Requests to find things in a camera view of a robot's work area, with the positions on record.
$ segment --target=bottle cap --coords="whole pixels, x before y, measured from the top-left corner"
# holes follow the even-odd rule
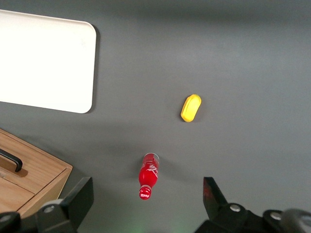
[[[143,185],[140,187],[139,197],[143,200],[148,200],[151,196],[151,187],[148,185]]]

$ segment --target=bottle label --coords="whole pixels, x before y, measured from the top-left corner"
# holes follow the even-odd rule
[[[149,164],[149,168],[147,169],[147,171],[152,171],[155,174],[155,176],[157,177],[158,171],[157,171],[156,166],[154,166],[153,164]]]

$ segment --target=yellow object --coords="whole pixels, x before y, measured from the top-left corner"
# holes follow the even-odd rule
[[[198,111],[201,105],[201,98],[193,94],[186,99],[183,110],[181,110],[181,117],[185,122],[193,121],[196,112]]]

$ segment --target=red bottle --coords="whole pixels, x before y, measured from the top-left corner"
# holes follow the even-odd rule
[[[142,167],[139,173],[140,191],[139,196],[147,200],[151,196],[151,189],[157,181],[157,170],[159,168],[159,156],[148,153],[142,160]]]

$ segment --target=screw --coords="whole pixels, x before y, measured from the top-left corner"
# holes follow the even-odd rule
[[[281,215],[277,212],[271,212],[270,213],[271,218],[280,221],[281,220]]]
[[[311,232],[311,216],[302,216],[299,223],[305,232]]]
[[[54,206],[52,205],[52,206],[49,206],[49,207],[47,207],[47,208],[45,208],[44,210],[43,210],[43,212],[44,213],[50,213],[50,212],[52,212],[53,210],[54,210]]]
[[[0,222],[6,222],[7,220],[10,220],[11,216],[10,215],[5,215],[2,218],[0,218]]]
[[[230,205],[230,209],[234,212],[240,212],[241,211],[241,208],[238,206],[238,205]]]

